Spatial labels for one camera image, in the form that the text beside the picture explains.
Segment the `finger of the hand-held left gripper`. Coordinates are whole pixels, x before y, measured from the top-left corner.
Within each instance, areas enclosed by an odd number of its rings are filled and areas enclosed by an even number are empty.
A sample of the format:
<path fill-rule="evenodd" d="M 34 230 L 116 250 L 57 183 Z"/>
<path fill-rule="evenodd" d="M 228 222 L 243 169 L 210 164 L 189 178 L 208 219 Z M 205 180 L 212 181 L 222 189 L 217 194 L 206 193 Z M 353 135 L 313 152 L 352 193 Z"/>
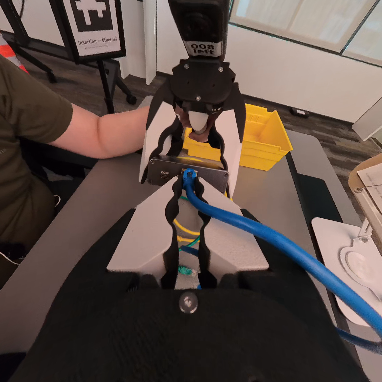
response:
<path fill-rule="evenodd" d="M 148 127 L 142 149 L 139 182 L 147 179 L 148 165 L 157 155 L 166 155 L 173 144 L 173 137 L 182 138 L 183 125 L 172 104 L 162 102 L 153 117 L 147 119 Z"/>
<path fill-rule="evenodd" d="M 221 113 L 209 131 L 208 140 L 215 146 L 220 146 L 220 161 L 228 172 L 227 194 L 232 198 L 236 187 L 242 149 L 235 113 Z"/>

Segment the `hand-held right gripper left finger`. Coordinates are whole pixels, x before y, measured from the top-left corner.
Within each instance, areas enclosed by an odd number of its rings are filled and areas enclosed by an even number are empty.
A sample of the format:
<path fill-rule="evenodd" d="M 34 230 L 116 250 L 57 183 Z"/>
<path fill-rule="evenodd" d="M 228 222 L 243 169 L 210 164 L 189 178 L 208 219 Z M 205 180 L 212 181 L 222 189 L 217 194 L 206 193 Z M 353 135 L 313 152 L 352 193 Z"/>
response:
<path fill-rule="evenodd" d="M 164 276 L 178 270 L 177 231 L 182 179 L 173 177 L 140 203 L 112 255 L 107 270 Z"/>

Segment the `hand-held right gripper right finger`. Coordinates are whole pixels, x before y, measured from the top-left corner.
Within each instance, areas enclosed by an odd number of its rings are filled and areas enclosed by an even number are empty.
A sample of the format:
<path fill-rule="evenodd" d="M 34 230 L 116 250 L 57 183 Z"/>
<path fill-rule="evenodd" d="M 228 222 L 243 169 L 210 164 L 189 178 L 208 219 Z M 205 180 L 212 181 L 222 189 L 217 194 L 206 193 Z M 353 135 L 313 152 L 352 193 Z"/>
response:
<path fill-rule="evenodd" d="M 199 243 L 200 279 L 221 279 L 226 274 L 267 270 L 254 235 L 198 212 L 203 220 Z"/>

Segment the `yellow plastic bin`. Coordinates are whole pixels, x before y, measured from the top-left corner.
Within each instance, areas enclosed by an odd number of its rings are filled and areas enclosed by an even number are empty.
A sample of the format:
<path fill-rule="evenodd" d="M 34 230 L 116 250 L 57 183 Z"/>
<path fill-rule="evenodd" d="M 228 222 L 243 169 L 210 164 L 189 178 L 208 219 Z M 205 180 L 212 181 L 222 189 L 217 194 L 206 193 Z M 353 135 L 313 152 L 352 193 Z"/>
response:
<path fill-rule="evenodd" d="M 240 166 L 270 170 L 287 153 L 293 150 L 278 112 L 265 107 L 246 104 L 246 122 L 240 157 Z M 221 162 L 221 150 L 209 143 L 196 142 L 189 138 L 191 128 L 184 132 L 183 149 L 189 157 Z"/>

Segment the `black ethernet splitter box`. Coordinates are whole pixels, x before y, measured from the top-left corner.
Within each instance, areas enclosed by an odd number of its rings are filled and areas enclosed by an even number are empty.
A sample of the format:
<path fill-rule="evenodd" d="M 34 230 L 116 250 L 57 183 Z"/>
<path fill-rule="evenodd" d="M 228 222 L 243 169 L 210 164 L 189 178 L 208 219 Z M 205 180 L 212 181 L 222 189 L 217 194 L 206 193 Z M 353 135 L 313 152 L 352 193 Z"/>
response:
<path fill-rule="evenodd" d="M 183 176 L 186 169 L 193 169 L 197 176 L 206 180 L 221 193 L 228 184 L 228 172 L 218 164 L 188 157 L 158 155 L 150 160 L 147 169 L 147 182 L 163 186 L 175 176 Z"/>

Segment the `person's left forearm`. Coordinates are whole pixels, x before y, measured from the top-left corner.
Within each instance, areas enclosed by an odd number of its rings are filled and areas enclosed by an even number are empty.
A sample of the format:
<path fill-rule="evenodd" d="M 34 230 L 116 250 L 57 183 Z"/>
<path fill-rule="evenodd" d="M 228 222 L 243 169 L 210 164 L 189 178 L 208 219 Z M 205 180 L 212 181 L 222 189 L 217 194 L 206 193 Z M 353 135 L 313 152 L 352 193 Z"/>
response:
<path fill-rule="evenodd" d="M 134 153 L 144 146 L 149 106 L 99 117 L 72 104 L 66 131 L 50 146 L 94 159 Z"/>

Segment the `person's left hand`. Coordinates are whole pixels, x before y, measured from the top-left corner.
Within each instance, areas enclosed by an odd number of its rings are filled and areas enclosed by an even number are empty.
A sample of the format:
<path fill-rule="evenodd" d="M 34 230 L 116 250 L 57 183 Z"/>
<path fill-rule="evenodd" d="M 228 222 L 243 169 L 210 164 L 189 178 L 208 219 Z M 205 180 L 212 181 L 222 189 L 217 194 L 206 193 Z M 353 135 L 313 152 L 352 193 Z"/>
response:
<path fill-rule="evenodd" d="M 194 111 L 185 112 L 179 106 L 176 106 L 174 111 L 183 128 L 192 128 L 189 138 L 198 142 L 207 142 L 209 131 L 220 115 L 220 112 L 211 115 Z"/>

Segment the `black sign easel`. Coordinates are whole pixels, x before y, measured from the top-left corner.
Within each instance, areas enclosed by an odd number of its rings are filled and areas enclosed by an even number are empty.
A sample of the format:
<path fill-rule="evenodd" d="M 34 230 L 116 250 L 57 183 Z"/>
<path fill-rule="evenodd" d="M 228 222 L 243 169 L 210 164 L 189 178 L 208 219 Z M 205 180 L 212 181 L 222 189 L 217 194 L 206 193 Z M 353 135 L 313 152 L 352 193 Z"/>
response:
<path fill-rule="evenodd" d="M 135 105 L 137 99 L 122 80 L 119 62 L 115 60 L 98 60 L 97 65 L 108 114 L 115 113 L 113 97 L 116 87 L 126 95 L 126 102 L 128 104 Z"/>

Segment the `white poster stand base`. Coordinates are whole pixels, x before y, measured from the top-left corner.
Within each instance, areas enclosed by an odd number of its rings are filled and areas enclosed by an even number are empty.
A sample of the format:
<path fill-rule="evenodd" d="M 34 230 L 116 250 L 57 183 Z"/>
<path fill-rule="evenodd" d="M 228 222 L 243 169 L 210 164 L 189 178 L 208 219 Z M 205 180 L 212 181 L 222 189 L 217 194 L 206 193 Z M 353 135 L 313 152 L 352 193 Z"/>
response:
<path fill-rule="evenodd" d="M 312 219 L 324 265 L 382 315 L 382 258 L 367 219 L 361 227 Z"/>

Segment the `black framed marker sign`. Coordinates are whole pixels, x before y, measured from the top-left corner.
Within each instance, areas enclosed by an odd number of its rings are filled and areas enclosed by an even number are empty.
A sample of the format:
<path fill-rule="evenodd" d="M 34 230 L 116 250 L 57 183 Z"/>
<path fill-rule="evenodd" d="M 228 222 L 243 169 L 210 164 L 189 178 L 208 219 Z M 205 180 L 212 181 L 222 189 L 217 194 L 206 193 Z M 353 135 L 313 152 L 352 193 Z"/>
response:
<path fill-rule="evenodd" d="M 60 1 L 63 22 L 76 63 L 126 56 L 121 1 Z"/>

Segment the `instruction sheet on clipboard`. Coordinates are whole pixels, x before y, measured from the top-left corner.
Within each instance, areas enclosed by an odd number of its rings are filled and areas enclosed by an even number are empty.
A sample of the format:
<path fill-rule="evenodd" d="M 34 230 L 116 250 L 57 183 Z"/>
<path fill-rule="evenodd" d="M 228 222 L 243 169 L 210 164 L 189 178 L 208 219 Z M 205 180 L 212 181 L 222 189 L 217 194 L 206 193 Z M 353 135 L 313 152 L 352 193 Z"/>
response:
<path fill-rule="evenodd" d="M 379 210 L 381 213 L 381 207 L 379 207 L 371 198 L 370 193 L 368 191 L 362 190 L 362 192 L 357 193 L 356 189 L 363 188 L 364 184 L 360 177 L 358 176 L 359 170 L 364 170 L 367 168 L 370 168 L 375 165 L 379 165 L 382 163 L 382 154 L 375 155 L 371 157 L 370 159 L 367 159 L 363 162 L 361 162 L 359 165 L 357 165 L 354 170 L 351 171 L 349 177 L 348 177 L 348 185 L 349 188 L 354 195 L 357 203 L 361 206 L 361 203 L 364 203 L 367 201 L 371 203 L 371 205 Z"/>

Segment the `orange striped safety cone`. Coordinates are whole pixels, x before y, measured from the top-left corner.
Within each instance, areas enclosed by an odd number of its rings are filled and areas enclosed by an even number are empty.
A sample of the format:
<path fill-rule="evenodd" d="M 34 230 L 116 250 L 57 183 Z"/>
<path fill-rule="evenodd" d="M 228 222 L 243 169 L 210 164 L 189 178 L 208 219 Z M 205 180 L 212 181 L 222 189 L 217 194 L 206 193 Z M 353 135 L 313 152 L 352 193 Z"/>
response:
<path fill-rule="evenodd" d="M 2 34 L 0 34 L 0 54 L 28 74 L 28 71 L 26 70 L 24 65 L 18 60 L 15 52 L 8 44 L 8 42 L 4 39 Z"/>

